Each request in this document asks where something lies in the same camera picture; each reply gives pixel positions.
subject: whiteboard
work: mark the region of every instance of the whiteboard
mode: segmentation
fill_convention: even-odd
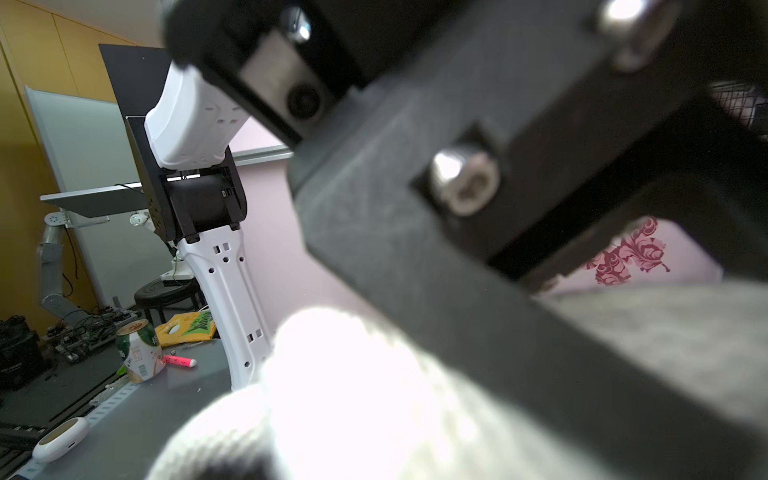
[[[45,152],[62,192],[139,180],[117,104],[26,88]],[[163,240],[128,223],[131,213],[74,229],[98,301],[134,304],[134,293],[170,269]],[[72,214],[73,223],[87,221]]]

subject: mounting hole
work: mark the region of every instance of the mounting hole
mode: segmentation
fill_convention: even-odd
[[[310,84],[298,84],[288,92],[287,103],[294,117],[309,120],[320,110],[320,94]]]

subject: black stool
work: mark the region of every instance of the black stool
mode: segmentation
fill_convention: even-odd
[[[134,294],[134,301],[137,307],[144,309],[147,320],[154,325],[151,309],[157,310],[160,315],[160,323],[165,323],[164,307],[171,306],[181,300],[192,299],[192,308],[199,310],[200,304],[197,302],[197,295],[200,295],[202,299],[203,293],[200,291],[200,284],[197,283],[197,279],[193,278],[183,283],[174,282],[173,285],[167,286],[163,284],[163,280],[158,278],[137,290]]]

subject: beverage can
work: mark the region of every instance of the beverage can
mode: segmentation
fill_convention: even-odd
[[[117,344],[128,378],[133,383],[149,380],[165,367],[157,334],[146,319],[122,326],[118,330]]]

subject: gray articulated arm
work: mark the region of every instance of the gray articulated arm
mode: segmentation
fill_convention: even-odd
[[[64,297],[61,290],[61,234],[66,228],[61,213],[45,216],[45,230],[38,245],[40,257],[40,305],[74,325],[88,316]]]

